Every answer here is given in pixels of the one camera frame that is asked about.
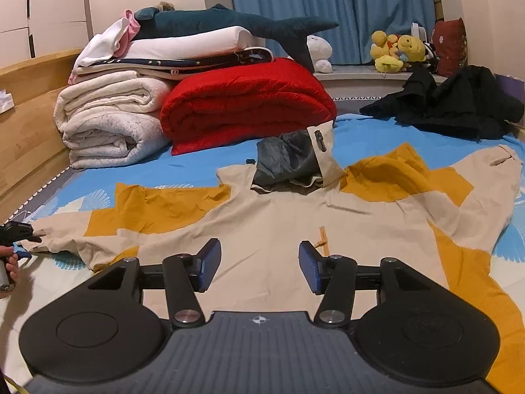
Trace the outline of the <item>person's left hand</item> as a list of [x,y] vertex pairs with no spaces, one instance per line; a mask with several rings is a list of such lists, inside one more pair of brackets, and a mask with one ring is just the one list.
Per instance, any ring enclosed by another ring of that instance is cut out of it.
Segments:
[[19,279],[18,255],[14,252],[12,246],[0,246],[0,256],[5,258],[5,270],[14,283]]

